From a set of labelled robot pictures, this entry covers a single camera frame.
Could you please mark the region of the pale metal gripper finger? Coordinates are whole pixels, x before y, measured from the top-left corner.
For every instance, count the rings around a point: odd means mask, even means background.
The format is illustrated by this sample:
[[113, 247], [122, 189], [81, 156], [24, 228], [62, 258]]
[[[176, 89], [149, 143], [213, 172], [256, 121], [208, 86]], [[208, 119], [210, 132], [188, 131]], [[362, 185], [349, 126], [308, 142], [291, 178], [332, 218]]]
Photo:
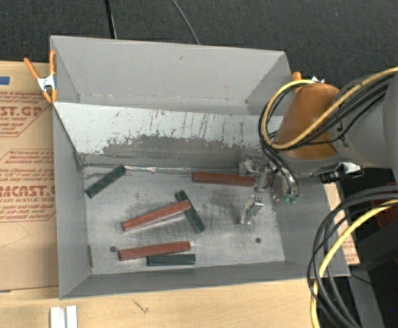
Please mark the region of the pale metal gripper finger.
[[248, 225], [252, 219], [257, 216], [259, 211], [264, 207], [265, 203], [260, 194], [252, 194], [243, 207], [243, 211], [240, 217], [240, 224]]
[[257, 174], [258, 168], [254, 161], [246, 159], [239, 163], [238, 174], [240, 176], [247, 176], [248, 174]]

